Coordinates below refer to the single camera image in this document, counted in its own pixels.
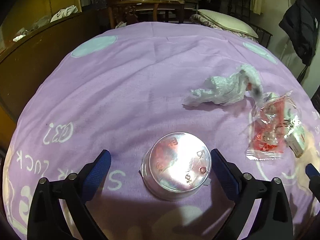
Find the white red medicine box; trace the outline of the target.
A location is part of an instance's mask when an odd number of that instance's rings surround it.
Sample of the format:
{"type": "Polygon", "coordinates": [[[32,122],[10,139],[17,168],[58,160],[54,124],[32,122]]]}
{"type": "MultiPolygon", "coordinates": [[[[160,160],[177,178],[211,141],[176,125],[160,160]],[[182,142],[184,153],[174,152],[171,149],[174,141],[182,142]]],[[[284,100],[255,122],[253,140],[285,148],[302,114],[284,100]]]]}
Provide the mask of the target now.
{"type": "Polygon", "coordinates": [[[292,129],[285,136],[286,144],[297,158],[299,158],[305,151],[305,130],[302,125],[292,129]]]}

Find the red clear plastic wrapper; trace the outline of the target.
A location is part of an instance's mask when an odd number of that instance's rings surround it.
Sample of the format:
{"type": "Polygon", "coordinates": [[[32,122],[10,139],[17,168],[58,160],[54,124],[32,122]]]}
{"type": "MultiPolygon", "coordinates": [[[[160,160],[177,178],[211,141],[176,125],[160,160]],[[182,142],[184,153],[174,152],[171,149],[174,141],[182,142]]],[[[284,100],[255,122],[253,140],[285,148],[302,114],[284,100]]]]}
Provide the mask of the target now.
{"type": "Polygon", "coordinates": [[[300,111],[289,91],[282,96],[272,93],[256,107],[251,123],[246,157],[255,161],[283,157],[292,141],[304,133],[300,111]]]}

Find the purple printed bed sheet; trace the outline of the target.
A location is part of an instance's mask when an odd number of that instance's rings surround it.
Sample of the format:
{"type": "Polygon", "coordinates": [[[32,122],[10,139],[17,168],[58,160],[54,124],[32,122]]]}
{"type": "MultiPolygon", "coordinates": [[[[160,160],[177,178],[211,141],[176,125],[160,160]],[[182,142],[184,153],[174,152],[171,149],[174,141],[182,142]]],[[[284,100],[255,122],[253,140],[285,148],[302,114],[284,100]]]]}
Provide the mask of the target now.
{"type": "Polygon", "coordinates": [[[40,85],[17,123],[4,162],[4,209],[27,237],[31,198],[40,176],[64,179],[103,150],[112,157],[102,188],[88,203],[110,239],[209,239],[232,204],[212,182],[180,202],[154,197],[138,173],[143,155],[160,137],[189,132],[242,171],[284,181],[298,235],[319,203],[291,150],[283,159],[245,156],[253,100],[230,106],[183,106],[191,89],[210,76],[229,76],[242,64],[256,68],[266,92],[292,92],[319,162],[319,116],[290,70],[259,44],[194,24],[144,22],[107,31],[69,53],[40,85]]]}

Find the black hanging jacket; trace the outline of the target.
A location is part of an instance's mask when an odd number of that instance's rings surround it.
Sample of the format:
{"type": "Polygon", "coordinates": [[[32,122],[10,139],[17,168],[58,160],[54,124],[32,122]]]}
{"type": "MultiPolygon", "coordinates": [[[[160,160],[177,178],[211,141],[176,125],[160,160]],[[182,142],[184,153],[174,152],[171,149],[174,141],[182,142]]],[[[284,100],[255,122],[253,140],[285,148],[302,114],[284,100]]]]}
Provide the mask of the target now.
{"type": "Polygon", "coordinates": [[[310,66],[316,53],[318,25],[306,2],[296,0],[285,12],[279,26],[287,33],[302,63],[310,66]]]}

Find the cream pillow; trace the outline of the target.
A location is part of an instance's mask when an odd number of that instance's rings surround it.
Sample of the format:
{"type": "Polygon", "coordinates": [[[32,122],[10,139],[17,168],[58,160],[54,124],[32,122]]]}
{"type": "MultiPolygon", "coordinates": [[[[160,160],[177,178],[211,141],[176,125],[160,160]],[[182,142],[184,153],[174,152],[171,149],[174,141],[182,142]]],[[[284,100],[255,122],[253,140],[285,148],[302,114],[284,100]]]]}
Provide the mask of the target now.
{"type": "Polygon", "coordinates": [[[222,29],[246,34],[254,38],[259,37],[257,33],[247,23],[237,18],[206,9],[198,9],[197,12],[199,13],[199,15],[207,19],[209,22],[212,22],[213,24],[221,27],[222,29]]]}

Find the floral folded quilt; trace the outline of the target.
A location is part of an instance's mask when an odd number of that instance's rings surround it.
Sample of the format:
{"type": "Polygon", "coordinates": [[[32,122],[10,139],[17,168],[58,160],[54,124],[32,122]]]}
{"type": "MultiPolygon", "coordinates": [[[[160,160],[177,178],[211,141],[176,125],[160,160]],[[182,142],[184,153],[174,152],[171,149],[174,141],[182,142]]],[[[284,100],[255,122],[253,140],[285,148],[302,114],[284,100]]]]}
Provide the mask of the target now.
{"type": "Polygon", "coordinates": [[[229,33],[233,33],[234,35],[237,35],[239,37],[248,38],[248,39],[250,39],[252,41],[255,41],[255,42],[257,42],[258,38],[259,38],[259,37],[251,36],[249,34],[244,34],[244,33],[238,32],[238,31],[228,30],[226,28],[220,27],[220,26],[210,22],[209,20],[205,19],[204,17],[202,17],[202,16],[200,16],[198,14],[193,14],[190,17],[190,20],[194,24],[203,25],[203,26],[206,26],[206,27],[212,28],[212,29],[224,30],[224,31],[227,31],[229,33]]]}

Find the small white tissue on cabinet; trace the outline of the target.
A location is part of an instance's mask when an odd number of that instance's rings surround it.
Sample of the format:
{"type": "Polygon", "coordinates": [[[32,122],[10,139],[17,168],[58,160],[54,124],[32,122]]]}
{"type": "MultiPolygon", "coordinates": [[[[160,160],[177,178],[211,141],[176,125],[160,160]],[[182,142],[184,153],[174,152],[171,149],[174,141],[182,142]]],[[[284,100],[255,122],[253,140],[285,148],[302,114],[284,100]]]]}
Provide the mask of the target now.
{"type": "Polygon", "coordinates": [[[12,40],[14,42],[18,42],[19,40],[21,40],[22,38],[24,38],[26,36],[26,34],[20,34],[18,36],[16,36],[15,38],[13,38],[12,40]]]}

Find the white cloth on cabinet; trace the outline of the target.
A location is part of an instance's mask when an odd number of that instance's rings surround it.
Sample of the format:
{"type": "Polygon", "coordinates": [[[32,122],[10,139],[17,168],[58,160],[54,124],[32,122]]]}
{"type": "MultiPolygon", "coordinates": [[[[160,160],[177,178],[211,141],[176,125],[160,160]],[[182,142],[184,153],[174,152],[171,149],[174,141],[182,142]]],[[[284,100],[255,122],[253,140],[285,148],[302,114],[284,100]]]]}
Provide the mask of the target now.
{"type": "Polygon", "coordinates": [[[76,5],[71,5],[64,9],[60,9],[55,15],[53,15],[50,22],[60,20],[62,18],[70,16],[71,14],[76,14],[77,12],[78,12],[78,8],[76,5]]]}

